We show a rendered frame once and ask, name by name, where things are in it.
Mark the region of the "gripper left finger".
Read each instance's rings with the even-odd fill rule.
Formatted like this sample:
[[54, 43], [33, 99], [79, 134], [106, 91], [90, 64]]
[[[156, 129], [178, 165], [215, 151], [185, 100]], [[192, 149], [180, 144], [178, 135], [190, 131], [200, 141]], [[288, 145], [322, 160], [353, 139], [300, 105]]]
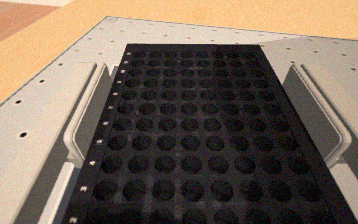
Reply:
[[65, 162], [82, 168], [112, 81], [76, 62], [0, 179], [0, 224], [38, 224]]

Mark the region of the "grey flat base plate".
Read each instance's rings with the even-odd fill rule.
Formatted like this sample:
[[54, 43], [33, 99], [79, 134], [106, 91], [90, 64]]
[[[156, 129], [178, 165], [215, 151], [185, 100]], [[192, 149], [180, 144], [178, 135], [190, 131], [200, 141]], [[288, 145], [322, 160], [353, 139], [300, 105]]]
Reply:
[[[323, 64], [358, 104], [358, 40], [105, 16], [0, 102], [0, 179], [76, 62], [110, 72], [129, 44], [259, 44], [281, 84], [293, 64]], [[358, 221], [358, 180], [330, 169]]]

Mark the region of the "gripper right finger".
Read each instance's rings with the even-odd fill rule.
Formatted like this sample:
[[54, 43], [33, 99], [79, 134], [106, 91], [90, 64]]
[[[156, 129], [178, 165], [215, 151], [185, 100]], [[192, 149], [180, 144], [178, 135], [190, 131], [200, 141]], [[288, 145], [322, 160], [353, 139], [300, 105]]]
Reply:
[[293, 64], [282, 84], [329, 169], [358, 180], [358, 104], [322, 64]]

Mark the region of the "black well plate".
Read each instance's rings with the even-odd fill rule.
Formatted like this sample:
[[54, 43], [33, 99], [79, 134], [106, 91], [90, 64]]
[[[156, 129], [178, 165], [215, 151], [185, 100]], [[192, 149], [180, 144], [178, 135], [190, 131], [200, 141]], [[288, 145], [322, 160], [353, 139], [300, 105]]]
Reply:
[[61, 224], [358, 224], [259, 44], [127, 44]]

